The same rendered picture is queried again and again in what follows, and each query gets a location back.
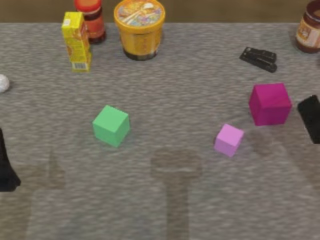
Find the brown jar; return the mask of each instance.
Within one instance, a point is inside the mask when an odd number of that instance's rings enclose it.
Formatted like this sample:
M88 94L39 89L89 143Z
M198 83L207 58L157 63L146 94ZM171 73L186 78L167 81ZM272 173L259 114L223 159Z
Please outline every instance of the brown jar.
M74 0L76 9L83 13L90 44L106 40L102 0Z
M320 0L309 2L295 35L296 46L305 53L320 51Z

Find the small pink cube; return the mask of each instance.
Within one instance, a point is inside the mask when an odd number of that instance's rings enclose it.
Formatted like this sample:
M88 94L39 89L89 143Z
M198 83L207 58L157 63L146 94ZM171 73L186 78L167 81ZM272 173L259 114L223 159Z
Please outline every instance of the small pink cube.
M292 103L283 83L257 84L249 107L256 126L278 125L286 122Z
M244 131L229 124L224 124L215 139L214 149L220 153L232 157L235 155L244 134Z

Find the yellow tub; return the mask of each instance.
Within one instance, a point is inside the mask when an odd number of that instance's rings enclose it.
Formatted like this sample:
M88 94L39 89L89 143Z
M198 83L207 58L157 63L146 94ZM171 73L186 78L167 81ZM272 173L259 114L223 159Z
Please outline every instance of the yellow tub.
M114 9L114 21L127 57L137 61L157 55L166 12L156 0L123 0Z

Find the yellow carton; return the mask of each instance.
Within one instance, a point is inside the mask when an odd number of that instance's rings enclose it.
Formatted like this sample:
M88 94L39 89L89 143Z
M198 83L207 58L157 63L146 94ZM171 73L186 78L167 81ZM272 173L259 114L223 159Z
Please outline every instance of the yellow carton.
M72 69L75 72L89 71L92 56L82 12L66 12L61 28Z

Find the green cube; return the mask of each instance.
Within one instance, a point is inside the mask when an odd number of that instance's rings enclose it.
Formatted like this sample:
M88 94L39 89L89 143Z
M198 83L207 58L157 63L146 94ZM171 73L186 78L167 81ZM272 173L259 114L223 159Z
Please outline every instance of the green cube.
M97 139L118 147L130 131L129 115L106 105L92 122Z

